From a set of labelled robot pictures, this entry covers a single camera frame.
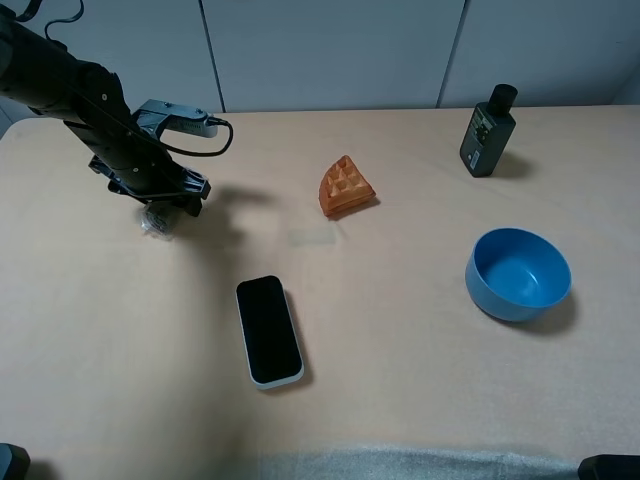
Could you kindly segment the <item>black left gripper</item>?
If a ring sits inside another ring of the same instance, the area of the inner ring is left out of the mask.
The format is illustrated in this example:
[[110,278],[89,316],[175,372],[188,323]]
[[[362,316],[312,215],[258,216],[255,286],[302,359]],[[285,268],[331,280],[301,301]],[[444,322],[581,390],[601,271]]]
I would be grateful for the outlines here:
[[157,202],[183,206],[191,217],[198,217],[202,201],[211,186],[196,171],[174,162],[168,155],[151,160],[136,159],[114,152],[93,151],[89,168],[108,179],[111,193],[131,197],[142,204]]

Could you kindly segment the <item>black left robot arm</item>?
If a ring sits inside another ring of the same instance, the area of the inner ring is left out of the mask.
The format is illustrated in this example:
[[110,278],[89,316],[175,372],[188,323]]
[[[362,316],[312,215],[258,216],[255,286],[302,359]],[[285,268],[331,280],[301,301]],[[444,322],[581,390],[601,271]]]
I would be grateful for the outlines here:
[[214,135],[207,112],[158,100],[130,111],[116,74],[25,28],[7,7],[1,9],[1,94],[61,120],[92,151],[89,166],[108,178],[111,192],[199,215],[211,186],[176,163],[160,137],[166,129]]

